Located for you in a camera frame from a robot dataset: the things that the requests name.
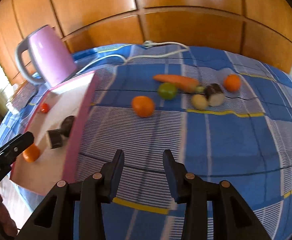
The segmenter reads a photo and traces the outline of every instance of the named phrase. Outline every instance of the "toy fruit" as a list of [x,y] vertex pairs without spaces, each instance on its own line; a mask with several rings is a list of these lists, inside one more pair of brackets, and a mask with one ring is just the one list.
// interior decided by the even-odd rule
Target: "toy fruit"
[[159,74],[153,76],[153,79],[159,82],[168,82],[174,84],[178,89],[186,93],[194,94],[199,81],[195,78],[184,77],[179,75]]
[[172,83],[163,83],[158,88],[158,94],[165,100],[172,100],[177,94],[177,88]]
[[140,117],[149,117],[155,110],[155,103],[149,97],[138,96],[131,101],[131,107]]
[[225,95],[218,84],[209,85],[204,92],[210,106],[220,106],[225,100]]
[[224,87],[229,92],[237,92],[240,89],[241,80],[238,75],[229,75],[224,80]]
[[36,161],[40,156],[40,149],[33,143],[22,153],[25,161],[32,163]]
[[41,112],[42,113],[48,113],[49,112],[49,110],[50,110],[50,107],[49,107],[49,105],[47,104],[47,103],[43,103],[42,105],[41,105]]
[[199,94],[193,95],[191,102],[193,106],[198,110],[205,110],[205,108],[208,107],[208,101],[206,100],[206,97],[203,95]]

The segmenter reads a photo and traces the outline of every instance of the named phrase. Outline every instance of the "tomato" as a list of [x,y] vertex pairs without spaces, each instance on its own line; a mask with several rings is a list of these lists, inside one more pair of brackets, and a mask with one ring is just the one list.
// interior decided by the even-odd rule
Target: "tomato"
[[49,107],[49,105],[47,104],[47,103],[43,103],[42,105],[41,105],[41,112],[42,113],[48,113],[49,112],[49,110],[50,110],[50,107]]

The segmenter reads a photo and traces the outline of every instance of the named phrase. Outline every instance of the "kettle handle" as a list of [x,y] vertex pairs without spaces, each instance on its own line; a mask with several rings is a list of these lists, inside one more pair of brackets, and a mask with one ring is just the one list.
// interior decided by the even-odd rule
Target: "kettle handle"
[[29,49],[29,43],[28,43],[28,38],[25,38],[22,42],[20,42],[16,48],[16,53],[15,53],[15,59],[17,63],[17,67],[21,74],[27,79],[30,83],[35,84],[35,85],[42,85],[45,84],[46,81],[43,78],[33,78],[31,75],[29,75],[25,65],[23,64],[21,54]]

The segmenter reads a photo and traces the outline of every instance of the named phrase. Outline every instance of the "orange fruit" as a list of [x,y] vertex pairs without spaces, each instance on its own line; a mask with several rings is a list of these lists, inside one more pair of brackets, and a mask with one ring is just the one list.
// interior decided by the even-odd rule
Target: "orange fruit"
[[25,161],[33,163],[40,156],[40,149],[33,143],[22,153]]
[[229,92],[236,92],[240,89],[241,86],[241,80],[238,75],[229,75],[224,80],[224,87]]
[[155,103],[149,97],[138,96],[131,101],[131,107],[140,117],[149,117],[155,110]]

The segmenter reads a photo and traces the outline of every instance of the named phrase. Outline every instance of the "blue checkered tablecloth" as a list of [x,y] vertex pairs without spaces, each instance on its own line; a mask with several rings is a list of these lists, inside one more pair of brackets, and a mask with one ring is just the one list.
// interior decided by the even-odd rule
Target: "blue checkered tablecloth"
[[[115,44],[74,54],[79,67],[109,54],[124,57],[160,55],[180,49],[167,45],[151,49]],[[125,167],[117,197],[103,205],[107,240],[180,239],[184,205],[172,200],[162,153],[171,149],[188,172],[207,181],[230,181],[254,210],[272,239],[292,234],[292,80],[284,72],[238,54],[191,47],[169,58],[139,58],[122,65],[110,57],[96,70],[100,84],[82,136],[77,180],[99,171],[116,149],[125,152]],[[224,90],[226,100],[205,111],[194,109],[191,96],[178,93],[172,101],[157,94],[155,74],[178,74],[204,86],[239,74],[238,93]],[[40,87],[21,115],[8,113],[0,127],[0,145],[23,132],[33,106],[44,94]],[[138,95],[153,99],[154,114],[139,118],[130,107]],[[19,188],[34,209],[42,197]],[[208,204],[208,239],[213,239],[212,207]]]

